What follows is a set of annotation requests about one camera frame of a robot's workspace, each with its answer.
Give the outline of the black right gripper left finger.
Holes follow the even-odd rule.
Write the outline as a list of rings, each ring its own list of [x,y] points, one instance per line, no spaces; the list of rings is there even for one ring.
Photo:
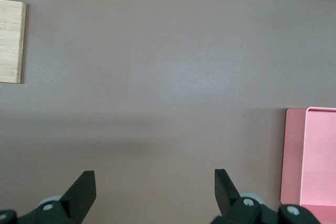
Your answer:
[[[32,212],[18,218],[18,223],[81,224],[96,199],[94,171],[85,171],[61,196],[49,200]]]

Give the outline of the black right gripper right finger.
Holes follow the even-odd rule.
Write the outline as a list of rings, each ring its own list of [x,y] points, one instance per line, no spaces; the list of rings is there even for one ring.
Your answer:
[[[301,224],[320,221],[306,208],[281,205],[272,210],[251,197],[242,197],[224,169],[214,173],[215,198],[221,212],[212,223],[267,223]]]

